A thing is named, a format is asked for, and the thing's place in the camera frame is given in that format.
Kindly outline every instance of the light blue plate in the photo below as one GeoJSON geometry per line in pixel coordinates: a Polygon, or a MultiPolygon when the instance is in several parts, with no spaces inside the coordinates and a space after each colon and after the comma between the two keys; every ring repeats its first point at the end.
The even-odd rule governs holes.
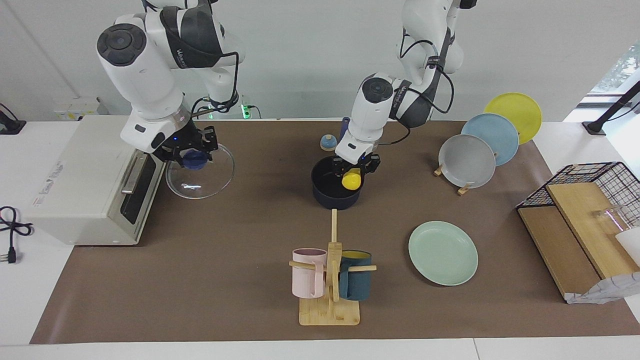
{"type": "Polygon", "coordinates": [[[504,165],[513,159],[520,137],[516,127],[505,117],[498,114],[484,113],[476,115],[467,121],[462,133],[474,135],[484,140],[496,155],[495,165],[504,165]]]}
{"type": "Polygon", "coordinates": [[[418,226],[409,238],[409,256],[420,274],[440,285],[463,284],[478,268],[474,242],[448,222],[431,221],[418,226]]]}

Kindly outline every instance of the dark green mug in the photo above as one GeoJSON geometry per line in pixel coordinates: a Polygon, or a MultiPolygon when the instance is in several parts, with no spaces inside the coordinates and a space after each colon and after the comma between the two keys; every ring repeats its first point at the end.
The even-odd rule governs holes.
{"type": "Polygon", "coordinates": [[[371,253],[362,250],[345,250],[340,261],[338,288],[340,297],[347,300],[363,301],[369,298],[371,272],[349,272],[351,266],[371,265],[371,253]]]}

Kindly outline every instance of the brown tablecloth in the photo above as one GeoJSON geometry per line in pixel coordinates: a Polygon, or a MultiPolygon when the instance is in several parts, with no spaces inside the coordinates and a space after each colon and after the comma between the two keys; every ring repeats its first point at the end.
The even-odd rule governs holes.
{"type": "MultiPolygon", "coordinates": [[[[567,305],[515,206],[550,173],[532,142],[484,187],[456,195],[434,177],[440,146],[462,122],[429,122],[380,148],[358,203],[339,213],[346,249],[373,253],[372,295],[355,327],[302,327],[291,295],[291,250],[326,248],[330,211],[310,171],[335,122],[218,123],[236,158],[219,195],[184,200],[162,183],[140,244],[76,247],[32,343],[605,336],[640,334],[624,301],[567,305]],[[413,229],[443,220],[465,230],[479,266],[438,286],[413,267],[413,229]]],[[[385,128],[385,140],[404,134],[385,128]]]]}

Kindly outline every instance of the mug holder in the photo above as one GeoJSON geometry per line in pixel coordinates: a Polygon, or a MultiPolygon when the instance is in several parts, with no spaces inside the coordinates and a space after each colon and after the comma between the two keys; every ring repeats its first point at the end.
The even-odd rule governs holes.
{"type": "MultiPolygon", "coordinates": [[[[358,301],[340,299],[338,291],[338,274],[342,260],[342,243],[337,241],[338,211],[331,210],[331,242],[328,244],[326,257],[326,285],[324,295],[317,299],[300,299],[298,322],[304,326],[318,325],[358,325],[360,323],[360,303],[358,301]]],[[[289,266],[303,268],[313,264],[290,261],[289,266]]],[[[376,265],[352,266],[350,272],[375,271],[376,265]]]]}

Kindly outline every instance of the white table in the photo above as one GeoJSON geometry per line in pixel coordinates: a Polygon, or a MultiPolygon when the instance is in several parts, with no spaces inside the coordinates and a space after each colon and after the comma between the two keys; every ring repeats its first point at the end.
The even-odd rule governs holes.
{"type": "MultiPolygon", "coordinates": [[[[0,204],[29,206],[77,122],[30,122],[17,136],[0,136],[0,204]]],[[[534,139],[552,172],[570,163],[622,161],[607,138],[580,124],[544,123],[534,139]]],[[[0,235],[0,252],[8,248],[0,235]]],[[[640,336],[454,340],[252,341],[28,345],[73,249],[43,231],[18,238],[20,263],[0,263],[1,359],[640,359],[640,336]]],[[[640,297],[627,299],[640,317],[640,297]]]]}

